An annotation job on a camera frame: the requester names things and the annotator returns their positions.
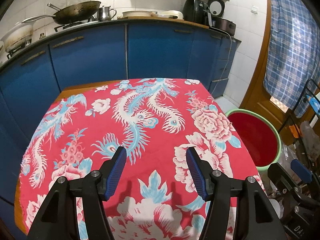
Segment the light switch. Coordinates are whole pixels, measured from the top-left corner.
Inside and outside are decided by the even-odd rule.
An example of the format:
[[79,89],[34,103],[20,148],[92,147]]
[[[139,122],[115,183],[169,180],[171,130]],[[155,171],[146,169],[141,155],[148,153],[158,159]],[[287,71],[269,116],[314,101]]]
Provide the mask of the light switch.
[[252,13],[255,13],[255,14],[258,14],[258,7],[252,6],[252,7],[251,7],[251,12],[252,12]]

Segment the curtain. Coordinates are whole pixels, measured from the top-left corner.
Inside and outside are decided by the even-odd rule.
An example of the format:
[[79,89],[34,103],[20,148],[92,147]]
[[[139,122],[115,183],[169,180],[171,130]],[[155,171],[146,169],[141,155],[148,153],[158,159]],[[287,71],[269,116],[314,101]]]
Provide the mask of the curtain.
[[[271,34],[266,91],[293,109],[307,79],[320,81],[320,30],[301,0],[271,0]],[[313,92],[316,87],[310,86]],[[308,108],[302,100],[295,110],[300,118]]]

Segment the table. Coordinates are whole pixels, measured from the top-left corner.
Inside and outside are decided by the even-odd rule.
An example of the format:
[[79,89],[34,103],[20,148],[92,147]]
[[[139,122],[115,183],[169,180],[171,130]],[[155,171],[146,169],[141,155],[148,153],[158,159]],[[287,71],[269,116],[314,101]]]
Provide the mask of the table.
[[[229,177],[254,176],[262,185],[243,142],[199,81],[124,80],[88,91],[95,86],[63,91],[35,131],[15,199],[24,232],[59,176],[84,177],[120,145],[127,163],[115,195],[104,202],[116,240],[199,237],[208,204],[195,191],[187,147]],[[232,238],[235,199],[230,206],[226,239]],[[80,237],[87,239],[81,199],[77,218]]]

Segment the metal pitcher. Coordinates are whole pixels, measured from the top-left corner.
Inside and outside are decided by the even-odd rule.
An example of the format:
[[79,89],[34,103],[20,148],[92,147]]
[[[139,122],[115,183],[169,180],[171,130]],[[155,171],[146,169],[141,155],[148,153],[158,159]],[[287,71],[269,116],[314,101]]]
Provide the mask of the metal pitcher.
[[[110,21],[117,14],[116,9],[110,9],[111,6],[100,7],[97,14],[97,19],[100,22]],[[115,11],[115,14],[111,17],[110,11]]]

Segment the metal screw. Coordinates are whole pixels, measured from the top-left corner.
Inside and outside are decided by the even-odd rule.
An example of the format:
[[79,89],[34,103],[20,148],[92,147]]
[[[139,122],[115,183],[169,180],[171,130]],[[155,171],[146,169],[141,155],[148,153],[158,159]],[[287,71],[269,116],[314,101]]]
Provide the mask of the metal screw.
[[221,176],[221,171],[218,171],[218,170],[215,170],[212,172],[213,176],[216,176],[216,177],[220,177]]
[[100,174],[100,171],[98,171],[98,170],[94,170],[94,171],[91,171],[91,172],[90,172],[90,175],[91,175],[92,177],[97,177],[97,176],[99,176],[99,174]]
[[250,182],[250,183],[254,183],[256,181],[256,179],[252,176],[248,177],[247,180]]
[[66,181],[65,177],[58,178],[58,183],[64,183]]

